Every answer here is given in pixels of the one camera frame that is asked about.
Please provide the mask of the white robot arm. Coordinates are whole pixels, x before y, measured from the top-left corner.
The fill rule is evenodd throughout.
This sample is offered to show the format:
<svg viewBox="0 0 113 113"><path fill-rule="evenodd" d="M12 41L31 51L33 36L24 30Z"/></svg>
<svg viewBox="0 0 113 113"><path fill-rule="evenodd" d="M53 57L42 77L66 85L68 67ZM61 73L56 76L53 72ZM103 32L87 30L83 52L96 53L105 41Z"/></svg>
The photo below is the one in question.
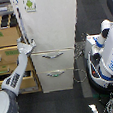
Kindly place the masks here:
<svg viewBox="0 0 113 113"><path fill-rule="evenodd" d="M19 50L19 63L13 73L2 82L0 91L0 113L19 113L16 97L21 87L24 72L28 63L28 56L36 47L35 41L25 44L17 39L17 49Z"/></svg>

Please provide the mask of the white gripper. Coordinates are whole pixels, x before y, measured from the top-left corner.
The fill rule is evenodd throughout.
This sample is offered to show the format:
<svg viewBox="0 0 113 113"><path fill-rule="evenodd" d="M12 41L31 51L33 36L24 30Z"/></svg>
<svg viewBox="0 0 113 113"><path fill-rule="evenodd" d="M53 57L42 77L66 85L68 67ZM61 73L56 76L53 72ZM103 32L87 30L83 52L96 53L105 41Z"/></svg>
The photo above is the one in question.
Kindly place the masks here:
<svg viewBox="0 0 113 113"><path fill-rule="evenodd" d="M25 55L30 56L30 54L33 51L33 48L36 47L35 40L33 40L33 39L32 39L32 42L29 45L22 43L21 37L18 38L16 41L17 41L17 49L19 50L20 54L24 53Z"/></svg>

